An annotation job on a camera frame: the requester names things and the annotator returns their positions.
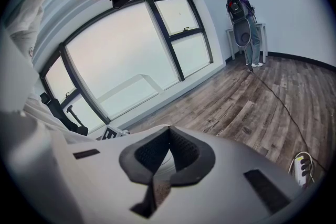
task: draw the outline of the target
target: window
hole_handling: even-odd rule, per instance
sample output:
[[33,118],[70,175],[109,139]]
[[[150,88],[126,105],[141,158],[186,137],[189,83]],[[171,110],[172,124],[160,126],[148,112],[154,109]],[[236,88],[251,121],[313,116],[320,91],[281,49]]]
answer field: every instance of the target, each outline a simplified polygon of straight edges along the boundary
[[212,62],[192,0],[134,0],[83,24],[40,77],[67,117],[90,132]]

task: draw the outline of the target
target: jeans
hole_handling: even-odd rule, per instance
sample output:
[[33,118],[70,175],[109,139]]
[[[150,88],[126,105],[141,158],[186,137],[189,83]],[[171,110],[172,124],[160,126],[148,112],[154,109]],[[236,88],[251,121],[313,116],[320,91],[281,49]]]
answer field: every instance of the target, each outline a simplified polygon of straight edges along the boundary
[[250,23],[251,39],[253,45],[250,43],[245,47],[245,60],[246,64],[254,63],[255,65],[257,65],[259,63],[259,57],[260,57],[260,39],[258,36],[257,27],[253,21],[253,17],[248,16],[246,19]]

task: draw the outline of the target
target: white sneaker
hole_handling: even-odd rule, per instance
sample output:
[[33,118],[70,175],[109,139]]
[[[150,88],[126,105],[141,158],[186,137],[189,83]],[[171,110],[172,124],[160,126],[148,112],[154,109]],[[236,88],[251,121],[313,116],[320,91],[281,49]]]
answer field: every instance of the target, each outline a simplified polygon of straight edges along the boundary
[[254,64],[254,63],[252,64],[252,67],[262,67],[262,66],[263,66],[263,64],[261,62],[259,64],[257,64],[257,65]]

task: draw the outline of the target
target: hardwood floor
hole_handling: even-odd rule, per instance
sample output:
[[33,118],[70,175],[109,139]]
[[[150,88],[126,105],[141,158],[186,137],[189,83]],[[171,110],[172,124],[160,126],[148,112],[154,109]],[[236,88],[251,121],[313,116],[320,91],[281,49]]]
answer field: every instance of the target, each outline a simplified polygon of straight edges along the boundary
[[[336,73],[301,61],[268,57],[263,67],[255,68],[255,74],[284,102],[312,156],[328,167],[336,146]],[[240,141],[286,171],[293,156],[304,150],[287,111],[247,71],[244,56],[128,130],[135,133],[159,124]],[[322,174],[316,166],[314,178]]]

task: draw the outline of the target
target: black window frame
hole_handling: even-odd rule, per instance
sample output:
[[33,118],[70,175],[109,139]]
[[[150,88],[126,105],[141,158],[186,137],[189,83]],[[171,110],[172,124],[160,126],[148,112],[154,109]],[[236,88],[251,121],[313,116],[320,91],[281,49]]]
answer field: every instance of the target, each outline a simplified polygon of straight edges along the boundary
[[[180,63],[177,59],[176,53],[174,51],[174,48],[172,46],[172,42],[175,40],[179,40],[181,38],[187,37],[187,36],[191,36],[191,35],[195,35],[198,33],[202,33],[204,36],[204,40],[206,43],[206,48],[207,48],[207,52],[209,55],[209,63],[213,63],[213,57],[212,57],[212,53],[211,53],[211,49],[210,49],[210,45],[209,45],[209,41],[202,23],[202,20],[198,14],[198,11],[195,7],[195,4],[192,0],[187,0],[193,13],[194,16],[197,20],[198,26],[199,28],[196,29],[192,29],[192,30],[186,30],[183,31],[181,33],[177,33],[174,35],[169,35],[168,30],[163,22],[163,19],[158,11],[158,8],[155,5],[156,1],[163,1],[163,0],[133,0],[128,2],[127,4],[125,4],[121,9],[123,8],[127,8],[129,6],[132,5],[136,5],[139,3],[143,3],[143,2],[147,2],[150,10],[152,11],[154,18],[156,20],[157,25],[159,26],[159,30],[161,32],[161,34],[164,37],[166,46],[167,46],[167,51],[170,54],[171,60],[173,62],[175,71],[177,73],[177,77],[180,81],[184,81],[185,80],[185,76],[182,72]],[[80,76],[79,74],[76,73],[76,68],[74,67],[74,65],[72,64],[71,61],[71,57],[69,56],[66,46],[76,37],[78,36],[81,32],[83,32],[84,30],[86,30],[88,27],[90,27],[91,25],[93,25],[94,23],[96,23],[97,21],[105,18],[106,16],[117,12],[120,9],[108,9],[105,12],[97,15],[96,17],[88,20],[86,23],[84,23],[83,25],[81,25],[79,28],[77,28],[69,37],[67,37],[64,42],[61,42],[59,44],[59,46],[57,47],[57,49],[54,51],[54,53],[50,56],[50,58],[47,60],[46,64],[44,65],[42,71],[40,72],[40,79],[42,82],[43,87],[45,88],[47,94],[51,97],[51,98],[55,98],[48,83],[46,80],[46,75],[49,71],[49,69],[53,66],[53,64],[57,61],[57,59],[59,57],[61,57],[63,64],[68,72],[68,75],[72,81],[72,83],[75,86],[75,90],[69,94],[68,96],[66,96],[65,100],[61,103],[61,107],[62,109],[64,109],[73,99],[75,99],[78,95],[81,95],[84,100],[87,102],[87,104],[90,106],[90,108],[94,111],[94,113],[103,121],[104,124],[109,124],[111,122],[111,119],[104,114],[104,112],[97,106],[97,104],[95,103],[94,99],[91,97],[89,91],[86,89],[86,87],[83,85],[82,81],[80,80]]]

